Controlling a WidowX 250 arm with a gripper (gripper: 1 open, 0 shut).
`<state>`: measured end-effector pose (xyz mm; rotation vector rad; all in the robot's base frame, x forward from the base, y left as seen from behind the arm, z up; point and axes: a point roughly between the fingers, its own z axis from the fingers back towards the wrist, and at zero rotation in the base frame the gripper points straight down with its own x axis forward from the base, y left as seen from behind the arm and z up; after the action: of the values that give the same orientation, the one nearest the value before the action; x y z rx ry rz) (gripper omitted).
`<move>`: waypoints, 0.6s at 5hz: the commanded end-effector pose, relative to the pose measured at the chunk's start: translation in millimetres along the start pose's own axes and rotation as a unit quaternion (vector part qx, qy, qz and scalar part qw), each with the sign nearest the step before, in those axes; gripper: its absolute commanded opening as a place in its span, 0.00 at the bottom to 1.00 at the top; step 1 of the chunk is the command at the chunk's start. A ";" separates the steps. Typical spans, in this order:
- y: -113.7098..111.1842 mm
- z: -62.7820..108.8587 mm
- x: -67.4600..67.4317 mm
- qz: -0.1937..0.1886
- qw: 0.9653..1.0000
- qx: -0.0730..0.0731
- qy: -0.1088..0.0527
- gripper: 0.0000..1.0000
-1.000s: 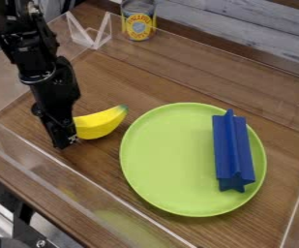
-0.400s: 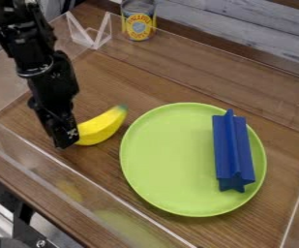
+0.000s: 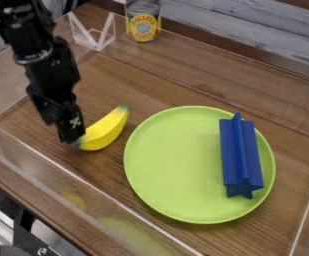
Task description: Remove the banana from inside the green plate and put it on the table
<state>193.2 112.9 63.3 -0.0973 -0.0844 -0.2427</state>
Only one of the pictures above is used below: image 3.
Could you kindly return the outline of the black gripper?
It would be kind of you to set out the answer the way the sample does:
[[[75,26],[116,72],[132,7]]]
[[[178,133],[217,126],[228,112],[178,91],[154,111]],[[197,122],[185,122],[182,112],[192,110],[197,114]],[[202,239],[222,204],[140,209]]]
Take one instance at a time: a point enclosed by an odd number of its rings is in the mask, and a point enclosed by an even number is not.
[[[42,48],[25,45],[14,53],[14,61],[25,67],[30,81],[26,92],[42,120],[55,124],[63,143],[75,142],[86,128],[74,94],[81,74],[67,41],[54,37]]]

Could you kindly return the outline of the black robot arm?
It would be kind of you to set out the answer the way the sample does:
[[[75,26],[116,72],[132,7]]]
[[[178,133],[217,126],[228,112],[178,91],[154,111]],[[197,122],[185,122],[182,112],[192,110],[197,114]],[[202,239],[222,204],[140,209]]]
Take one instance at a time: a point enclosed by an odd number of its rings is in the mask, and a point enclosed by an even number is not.
[[[41,0],[0,0],[0,37],[25,68],[27,95],[59,140],[73,143],[86,133],[74,87],[81,80],[67,41],[54,35],[55,22]]]

